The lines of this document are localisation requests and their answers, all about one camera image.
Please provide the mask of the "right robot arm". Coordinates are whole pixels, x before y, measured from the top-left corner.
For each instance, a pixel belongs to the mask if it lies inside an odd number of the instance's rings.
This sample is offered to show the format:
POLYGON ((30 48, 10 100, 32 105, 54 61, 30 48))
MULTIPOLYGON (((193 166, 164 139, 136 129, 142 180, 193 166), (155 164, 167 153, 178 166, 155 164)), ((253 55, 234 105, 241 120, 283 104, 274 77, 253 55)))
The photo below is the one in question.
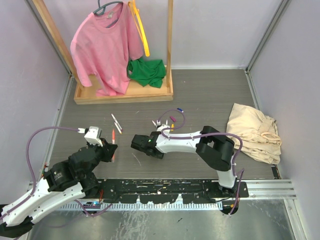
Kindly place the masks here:
POLYGON ((131 148, 157 159, 171 152, 197 154, 216 170, 220 193, 231 197, 237 191, 235 157, 239 154, 234 152, 235 142, 231 136, 211 126, 204 126, 201 131, 173 134, 168 125, 162 124, 150 135, 136 134, 131 148))

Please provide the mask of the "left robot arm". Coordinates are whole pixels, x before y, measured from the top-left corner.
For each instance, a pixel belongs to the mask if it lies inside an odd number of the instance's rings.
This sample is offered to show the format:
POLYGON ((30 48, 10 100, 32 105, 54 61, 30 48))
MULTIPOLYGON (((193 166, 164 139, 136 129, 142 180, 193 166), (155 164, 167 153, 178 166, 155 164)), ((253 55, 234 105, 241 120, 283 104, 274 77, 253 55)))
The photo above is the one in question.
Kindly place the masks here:
POLYGON ((34 190, 0 210, 0 235, 18 238, 35 224, 63 205, 82 198, 95 198, 100 184, 93 170, 100 162, 109 163, 117 149, 105 139, 101 145, 80 148, 67 160, 54 164, 36 184, 34 190))

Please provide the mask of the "orange highlighter pen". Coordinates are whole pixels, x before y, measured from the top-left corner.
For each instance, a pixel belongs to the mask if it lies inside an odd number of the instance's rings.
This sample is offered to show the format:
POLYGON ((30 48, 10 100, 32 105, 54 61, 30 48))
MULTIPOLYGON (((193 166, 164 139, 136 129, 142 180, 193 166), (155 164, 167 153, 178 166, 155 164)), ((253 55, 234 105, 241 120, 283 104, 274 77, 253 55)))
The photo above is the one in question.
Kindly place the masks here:
MULTIPOLYGON (((115 129, 112 129, 112 144, 115 145, 116 144, 116 133, 115 133, 115 129)), ((115 162, 115 152, 113 153, 112 156, 112 162, 115 162)))

